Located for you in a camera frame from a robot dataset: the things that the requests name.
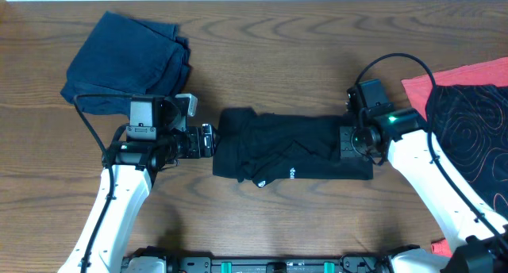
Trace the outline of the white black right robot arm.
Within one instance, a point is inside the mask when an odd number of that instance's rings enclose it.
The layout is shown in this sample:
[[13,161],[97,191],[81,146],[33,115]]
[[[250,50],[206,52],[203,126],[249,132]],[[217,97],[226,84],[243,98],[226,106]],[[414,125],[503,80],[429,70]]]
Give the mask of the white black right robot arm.
[[505,272],[507,220],[465,181],[414,109],[349,110],[340,129],[343,158],[389,163],[439,225],[451,256],[407,246],[384,257],[379,272]]

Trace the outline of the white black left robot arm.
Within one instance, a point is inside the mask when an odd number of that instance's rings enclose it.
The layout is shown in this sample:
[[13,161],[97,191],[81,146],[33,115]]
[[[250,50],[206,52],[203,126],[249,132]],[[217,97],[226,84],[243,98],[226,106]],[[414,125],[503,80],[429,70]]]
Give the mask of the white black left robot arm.
[[117,129],[102,157],[103,170],[94,205],[62,272],[178,272],[177,257],[163,248],[147,246],[127,255],[126,250],[140,208],[150,195],[159,172],[181,159],[208,158],[216,148],[212,125],[173,129],[156,135],[149,127],[146,140],[126,141]]

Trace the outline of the black t-shirt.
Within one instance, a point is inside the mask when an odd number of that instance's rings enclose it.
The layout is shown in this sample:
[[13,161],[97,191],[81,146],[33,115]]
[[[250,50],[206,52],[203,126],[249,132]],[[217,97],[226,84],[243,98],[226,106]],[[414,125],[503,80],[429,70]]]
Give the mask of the black t-shirt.
[[371,162],[341,154],[340,128],[352,124],[344,116],[225,109],[218,125],[213,174],[240,183],[248,180],[259,188],[276,179],[370,180]]

